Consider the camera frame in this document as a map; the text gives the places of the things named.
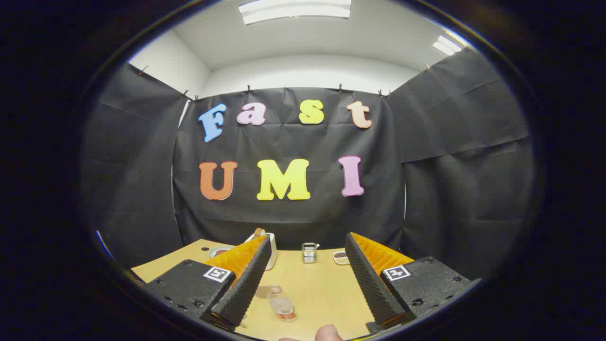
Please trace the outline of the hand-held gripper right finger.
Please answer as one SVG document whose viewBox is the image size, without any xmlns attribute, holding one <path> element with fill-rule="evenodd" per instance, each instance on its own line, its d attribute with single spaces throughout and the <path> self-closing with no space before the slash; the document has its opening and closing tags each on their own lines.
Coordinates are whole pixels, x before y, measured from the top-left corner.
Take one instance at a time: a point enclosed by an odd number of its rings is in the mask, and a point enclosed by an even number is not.
<svg viewBox="0 0 606 341">
<path fill-rule="evenodd" d="M 356 233 L 346 236 L 345 251 L 374 319 L 371 333 L 438 312 L 480 283 L 435 257 L 413 260 Z"/>
</svg>

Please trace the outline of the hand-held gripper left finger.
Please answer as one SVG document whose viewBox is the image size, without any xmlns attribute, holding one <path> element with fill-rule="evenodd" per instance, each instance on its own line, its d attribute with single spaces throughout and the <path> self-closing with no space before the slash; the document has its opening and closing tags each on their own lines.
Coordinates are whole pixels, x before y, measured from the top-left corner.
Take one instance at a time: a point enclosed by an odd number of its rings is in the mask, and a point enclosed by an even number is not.
<svg viewBox="0 0 606 341">
<path fill-rule="evenodd" d="M 205 262 L 186 259 L 143 286 L 185 318 L 232 332 L 240 326 L 271 258 L 266 235 Z"/>
</svg>

